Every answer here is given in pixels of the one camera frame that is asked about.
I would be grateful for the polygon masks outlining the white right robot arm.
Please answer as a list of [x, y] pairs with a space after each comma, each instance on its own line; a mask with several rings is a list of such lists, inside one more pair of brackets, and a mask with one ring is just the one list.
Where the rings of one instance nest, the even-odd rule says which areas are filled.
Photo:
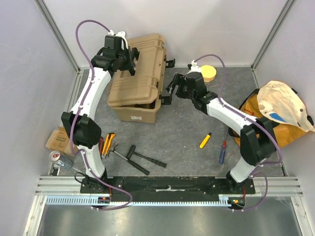
[[189, 99], [197, 110], [223, 122], [240, 137], [241, 158], [226, 175], [225, 187], [228, 192], [238, 193], [258, 164], [276, 152], [278, 144], [272, 122], [243, 113], [220, 99], [216, 93], [208, 91], [200, 72], [175, 74], [166, 90], [168, 99], [173, 94]]

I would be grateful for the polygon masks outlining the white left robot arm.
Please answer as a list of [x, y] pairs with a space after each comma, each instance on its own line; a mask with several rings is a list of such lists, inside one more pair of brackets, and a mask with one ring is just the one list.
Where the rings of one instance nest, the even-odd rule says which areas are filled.
[[108, 189], [108, 180], [104, 178], [106, 168], [98, 147], [102, 131], [94, 118], [101, 95], [114, 73], [118, 70], [135, 72], [134, 57], [126, 33], [108, 33], [104, 46], [89, 63], [88, 80], [75, 105], [69, 112], [63, 112], [61, 119], [69, 137], [71, 152], [76, 154], [75, 148], [78, 148], [85, 163], [86, 175], [94, 178], [92, 189], [103, 193]]

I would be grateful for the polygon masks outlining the tan plastic tool box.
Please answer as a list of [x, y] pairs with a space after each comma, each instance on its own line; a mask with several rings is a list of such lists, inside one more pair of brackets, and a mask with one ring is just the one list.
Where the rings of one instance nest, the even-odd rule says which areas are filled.
[[175, 60], [167, 60], [165, 37], [159, 33], [128, 40], [139, 56], [134, 59], [135, 74], [117, 71], [109, 86], [107, 99], [121, 121], [155, 123], [162, 106], [165, 70], [175, 66]]

